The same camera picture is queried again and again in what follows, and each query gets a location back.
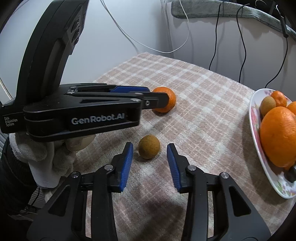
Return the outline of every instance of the plate of fruit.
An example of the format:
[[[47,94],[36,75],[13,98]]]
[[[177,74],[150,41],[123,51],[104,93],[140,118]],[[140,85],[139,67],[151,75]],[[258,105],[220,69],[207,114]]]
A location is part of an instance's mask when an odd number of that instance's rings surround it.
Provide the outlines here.
[[[250,101],[251,132],[263,170],[283,198],[296,196],[296,102],[280,91],[257,90]]]

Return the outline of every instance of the gray blanket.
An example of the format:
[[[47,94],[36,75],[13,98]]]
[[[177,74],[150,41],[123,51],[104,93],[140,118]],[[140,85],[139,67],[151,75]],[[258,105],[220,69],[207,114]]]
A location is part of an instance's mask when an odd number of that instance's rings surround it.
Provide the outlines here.
[[[188,18],[208,18],[217,17],[218,8],[221,1],[216,0],[182,0],[182,5]],[[240,4],[232,2],[224,2],[221,5],[220,17],[236,18],[237,10],[241,7]],[[176,18],[186,18],[179,0],[172,2],[171,13]],[[273,16],[251,8],[248,6],[243,7],[238,14],[239,18],[253,18],[257,21],[267,25],[270,28],[282,33],[281,23]],[[287,26],[287,34],[296,41],[296,32]]]

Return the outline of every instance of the black sleeve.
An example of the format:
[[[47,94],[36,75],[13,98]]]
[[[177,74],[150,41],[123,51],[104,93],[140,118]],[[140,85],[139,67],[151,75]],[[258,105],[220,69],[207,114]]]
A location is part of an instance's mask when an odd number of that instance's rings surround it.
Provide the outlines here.
[[[0,160],[0,240],[26,240],[30,224],[9,215],[24,209],[36,188],[29,165],[14,156],[7,138]]]

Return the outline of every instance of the floral plate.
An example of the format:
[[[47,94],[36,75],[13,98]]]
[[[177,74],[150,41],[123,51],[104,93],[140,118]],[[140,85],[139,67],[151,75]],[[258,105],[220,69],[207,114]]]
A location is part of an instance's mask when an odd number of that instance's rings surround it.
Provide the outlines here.
[[[274,92],[272,89],[260,89],[253,94],[249,107],[250,127],[258,157],[269,182],[281,197],[289,199],[296,196],[296,181],[294,183],[289,182],[284,177],[284,169],[276,167],[268,160],[261,147],[259,138],[259,126],[261,124],[259,108],[261,101],[266,96],[270,96],[272,92]],[[290,104],[291,101],[287,97],[286,99],[287,104]]]

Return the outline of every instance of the metal screw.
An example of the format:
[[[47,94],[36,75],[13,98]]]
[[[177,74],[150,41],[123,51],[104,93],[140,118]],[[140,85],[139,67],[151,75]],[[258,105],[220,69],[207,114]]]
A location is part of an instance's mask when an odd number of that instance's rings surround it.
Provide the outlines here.
[[[131,100],[132,101],[137,101],[137,102],[141,101],[140,99],[136,99],[136,98],[131,98]]]
[[[196,170],[196,166],[195,165],[188,165],[187,168],[190,171],[195,171]]]
[[[72,178],[77,178],[78,176],[79,176],[79,172],[72,172],[71,174],[70,174],[70,176],[72,177]]]
[[[113,166],[111,164],[107,164],[106,166],[104,166],[106,171],[111,171],[113,169]]]
[[[229,178],[229,174],[227,172],[223,172],[223,173],[221,173],[221,177],[224,179],[227,179],[227,178]]]

